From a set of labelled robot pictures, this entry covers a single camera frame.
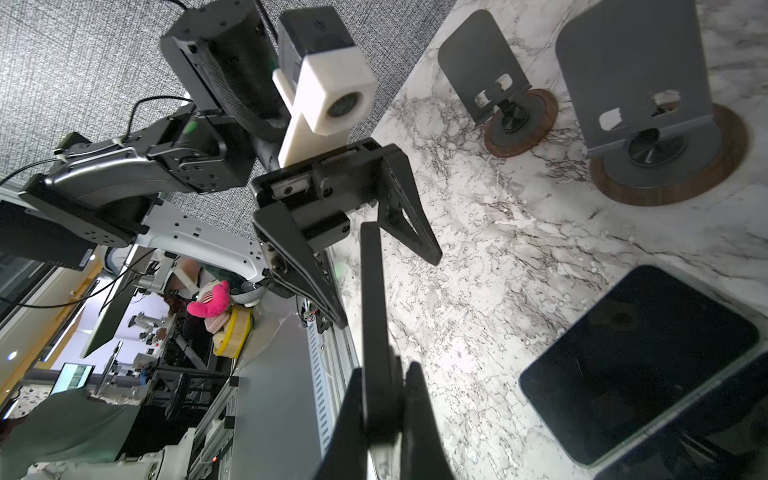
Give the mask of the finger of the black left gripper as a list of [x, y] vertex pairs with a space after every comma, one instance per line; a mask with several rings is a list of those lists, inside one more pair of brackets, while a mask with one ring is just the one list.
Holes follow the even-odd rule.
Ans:
[[253, 224], [265, 246], [271, 246], [278, 257], [269, 261], [275, 280], [311, 300], [336, 326], [346, 328], [348, 318], [330, 272], [325, 273], [286, 205], [277, 202], [256, 210]]
[[410, 161], [397, 146], [382, 147], [378, 181], [379, 225], [431, 265], [443, 252], [424, 212]]

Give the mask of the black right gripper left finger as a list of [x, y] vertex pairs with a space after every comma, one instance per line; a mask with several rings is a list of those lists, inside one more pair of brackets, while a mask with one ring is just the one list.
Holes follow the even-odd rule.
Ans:
[[367, 478], [368, 441], [363, 420], [362, 368], [356, 368], [347, 385], [329, 447], [315, 480]]

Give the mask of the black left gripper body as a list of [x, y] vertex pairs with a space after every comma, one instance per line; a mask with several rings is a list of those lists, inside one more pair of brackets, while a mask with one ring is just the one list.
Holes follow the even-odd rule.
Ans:
[[395, 152], [394, 145], [365, 139], [252, 180], [259, 237], [291, 220], [314, 252], [343, 240], [348, 214], [377, 202], [383, 160]]

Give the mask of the black phone white stripe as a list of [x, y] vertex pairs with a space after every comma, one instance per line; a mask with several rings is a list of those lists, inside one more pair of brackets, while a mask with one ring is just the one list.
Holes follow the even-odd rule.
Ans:
[[757, 325], [654, 265], [631, 270], [520, 376], [567, 455], [606, 459], [754, 351]]

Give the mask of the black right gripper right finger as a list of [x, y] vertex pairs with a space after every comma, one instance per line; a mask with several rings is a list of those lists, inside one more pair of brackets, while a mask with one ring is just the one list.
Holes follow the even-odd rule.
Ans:
[[454, 479], [418, 362], [405, 376], [400, 474], [401, 479]]

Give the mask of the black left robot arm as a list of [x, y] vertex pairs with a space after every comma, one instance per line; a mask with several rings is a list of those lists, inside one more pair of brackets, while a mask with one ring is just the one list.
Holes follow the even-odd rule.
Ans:
[[440, 262], [407, 156], [349, 141], [377, 80], [335, 8], [272, 24], [258, 1], [214, 1], [185, 11], [161, 50], [180, 107], [101, 142], [67, 135], [50, 171], [2, 203], [3, 252], [80, 270], [99, 246], [166, 250], [302, 296], [339, 327], [321, 254], [352, 211], [376, 207], [376, 229]]

